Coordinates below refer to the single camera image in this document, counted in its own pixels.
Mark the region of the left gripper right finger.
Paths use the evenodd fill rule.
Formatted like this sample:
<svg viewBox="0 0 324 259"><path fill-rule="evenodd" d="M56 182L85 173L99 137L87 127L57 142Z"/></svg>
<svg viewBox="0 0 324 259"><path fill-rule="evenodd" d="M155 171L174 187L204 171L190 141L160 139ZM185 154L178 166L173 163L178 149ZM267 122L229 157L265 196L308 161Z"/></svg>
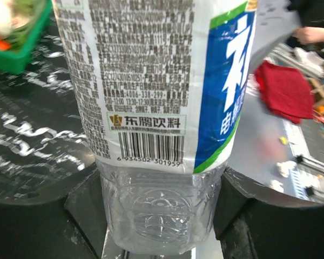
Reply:
<svg viewBox="0 0 324 259"><path fill-rule="evenodd" d="M224 258L324 258L324 203L277 192L228 167L214 232Z"/></svg>

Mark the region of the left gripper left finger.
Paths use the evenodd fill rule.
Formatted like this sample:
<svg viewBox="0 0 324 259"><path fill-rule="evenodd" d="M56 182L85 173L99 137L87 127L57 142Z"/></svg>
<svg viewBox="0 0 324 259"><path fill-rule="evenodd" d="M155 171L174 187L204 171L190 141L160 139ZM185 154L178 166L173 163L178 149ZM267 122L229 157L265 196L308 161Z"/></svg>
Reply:
<svg viewBox="0 0 324 259"><path fill-rule="evenodd" d="M0 199L0 258L101 258L106 230L95 164L26 199Z"/></svg>

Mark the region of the clear blue-cap water bottle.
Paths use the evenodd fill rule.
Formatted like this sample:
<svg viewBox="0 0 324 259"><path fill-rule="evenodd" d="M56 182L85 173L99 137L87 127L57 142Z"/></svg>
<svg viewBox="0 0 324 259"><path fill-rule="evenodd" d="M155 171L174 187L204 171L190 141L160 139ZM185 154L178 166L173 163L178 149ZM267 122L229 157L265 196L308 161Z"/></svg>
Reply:
<svg viewBox="0 0 324 259"><path fill-rule="evenodd" d="M207 240L257 1L53 1L107 225L135 254Z"/></svg>

